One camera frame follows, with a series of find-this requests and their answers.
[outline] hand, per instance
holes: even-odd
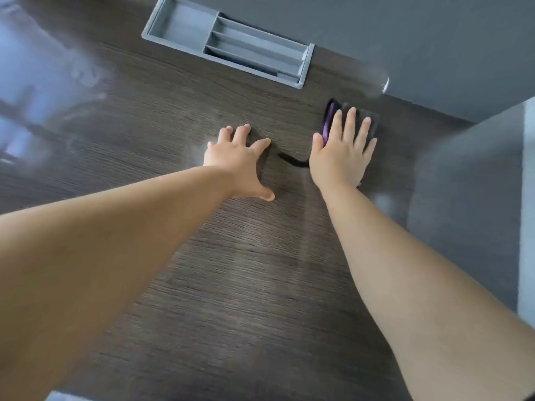
[[[238,127],[231,141],[232,127],[222,128],[217,143],[208,142],[203,165],[217,166],[231,175],[233,197],[260,197],[273,201],[275,194],[260,184],[256,174],[256,162],[271,141],[262,139],[247,148],[245,141],[250,131],[249,124]]]
[[[320,134],[314,134],[312,138],[310,173],[314,183],[322,192],[340,183],[357,187],[370,163],[377,138],[372,139],[364,150],[371,123],[371,119],[366,118],[353,142],[356,113],[355,107],[349,110],[343,134],[342,111],[338,110],[334,114],[329,140],[325,147],[323,147],[323,138]]]

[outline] forearm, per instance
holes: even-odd
[[[193,168],[1,216],[0,391],[46,396],[36,390],[143,292],[230,184]]]
[[[532,391],[531,328],[357,189],[322,193],[358,291],[415,400],[487,391],[488,399],[520,400]]]

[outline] finger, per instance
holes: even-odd
[[[368,164],[371,161],[371,156],[373,155],[373,151],[375,150],[375,147],[377,146],[377,138],[373,138],[368,146],[366,147],[366,150],[362,154],[364,157],[366,164]]]
[[[249,132],[251,132],[251,125],[249,124],[237,127],[236,133],[234,134],[234,138],[232,139],[232,143],[236,143],[237,145],[245,145]]]
[[[315,133],[314,136],[312,136],[312,151],[310,152],[310,157],[318,154],[322,149],[323,137],[320,134]]]
[[[367,116],[364,121],[362,121],[361,128],[358,131],[357,139],[355,139],[355,149],[357,149],[359,152],[362,152],[366,146],[366,138],[368,137],[370,124],[371,118]]]
[[[273,201],[275,199],[275,193],[270,188],[264,187],[260,184],[257,197],[262,198],[265,201]]]
[[[336,111],[336,114],[334,114],[333,118],[333,124],[331,125],[331,131],[329,132],[329,139],[327,142],[330,141],[339,141],[342,139],[342,110],[339,109]]]
[[[230,125],[226,128],[221,128],[219,130],[219,137],[217,138],[217,143],[230,142],[231,134],[232,134],[232,127]]]
[[[253,150],[258,157],[266,150],[266,148],[271,144],[271,139],[260,139],[255,141],[249,149]]]
[[[353,144],[353,140],[355,139],[355,116],[356,114],[357,114],[357,109],[355,107],[351,107],[351,109],[347,113],[346,126],[344,127],[344,135],[342,136],[342,140],[346,143]]]

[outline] person's left hand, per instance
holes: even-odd
[[[256,162],[271,141],[262,139],[247,148],[245,141],[250,131],[251,125],[242,125],[236,129],[231,140],[232,127],[222,128],[217,143],[208,142],[203,165],[217,166],[231,174],[232,196],[260,197],[266,201],[273,201],[275,194],[271,189],[261,185],[256,174]]]

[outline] desk organizer tray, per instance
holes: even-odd
[[[158,0],[142,37],[297,89],[314,50],[187,0]]]

